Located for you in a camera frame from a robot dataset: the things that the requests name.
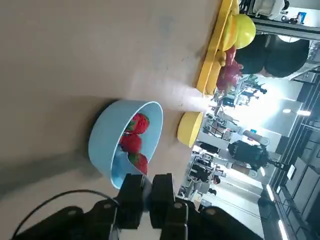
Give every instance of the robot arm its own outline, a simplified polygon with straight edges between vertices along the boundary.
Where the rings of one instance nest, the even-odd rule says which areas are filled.
[[[156,175],[152,185],[143,175],[127,174],[115,200],[99,201],[87,213],[66,207],[14,240],[118,240],[121,229],[139,227],[144,208],[152,227],[162,229],[160,240],[261,240],[218,207],[197,212],[192,202],[175,198],[171,174]]]

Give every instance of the light blue bowl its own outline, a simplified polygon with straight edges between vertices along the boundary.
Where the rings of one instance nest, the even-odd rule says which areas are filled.
[[[91,163],[100,173],[110,178],[117,189],[121,188],[126,174],[142,174],[131,164],[125,152],[117,150],[126,126],[136,113],[146,115],[150,121],[145,133],[140,135],[140,152],[149,162],[158,145],[163,125],[163,110],[155,101],[114,102],[98,117],[89,138],[88,153]]]

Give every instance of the bowl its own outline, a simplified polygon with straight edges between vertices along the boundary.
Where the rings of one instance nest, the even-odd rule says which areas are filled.
[[[127,154],[117,154],[121,136],[126,126],[137,113],[149,118],[149,127],[140,134],[141,153],[151,160],[161,135],[163,110],[155,101],[119,100],[108,106],[96,120],[88,143],[91,163],[100,173],[111,180],[112,185],[120,189],[126,174],[142,174],[128,160]]]
[[[189,148],[191,148],[196,141],[203,115],[204,114],[199,111],[187,111],[180,120],[177,138]]]

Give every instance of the beige table surface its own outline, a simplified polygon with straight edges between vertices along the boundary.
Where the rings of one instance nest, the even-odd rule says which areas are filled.
[[[117,194],[85,154],[95,114],[114,99],[162,105],[163,131],[149,175],[173,173],[175,186],[181,184],[192,150],[178,142],[177,126],[183,112],[207,106],[194,86],[220,3],[1,1],[0,239],[62,191]],[[27,226],[68,205],[87,211],[97,199],[64,197]],[[157,239],[148,227],[123,239]]]

